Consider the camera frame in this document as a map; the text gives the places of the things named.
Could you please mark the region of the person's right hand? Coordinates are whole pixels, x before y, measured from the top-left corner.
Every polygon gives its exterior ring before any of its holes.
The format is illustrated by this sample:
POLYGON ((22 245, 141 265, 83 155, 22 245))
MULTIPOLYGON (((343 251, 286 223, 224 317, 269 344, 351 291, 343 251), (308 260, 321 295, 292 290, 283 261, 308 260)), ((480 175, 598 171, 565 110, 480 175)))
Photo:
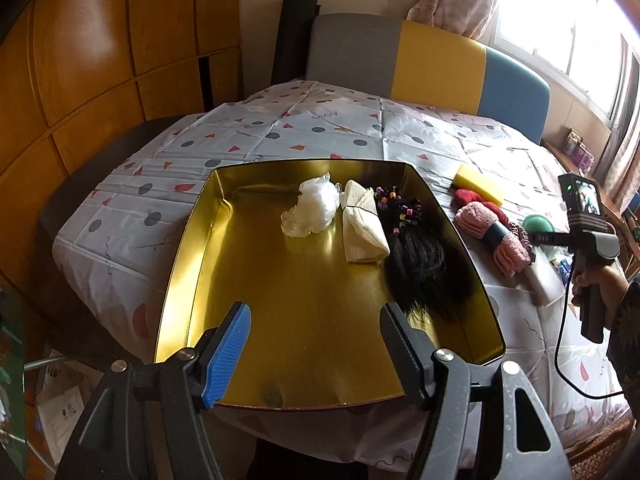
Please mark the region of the person's right hand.
POLYGON ((572 303, 581 307, 584 291, 590 286, 600 290, 606 307, 604 327, 609 330, 617 309, 626 295, 629 283, 616 263, 609 266, 590 266, 573 278, 572 303))

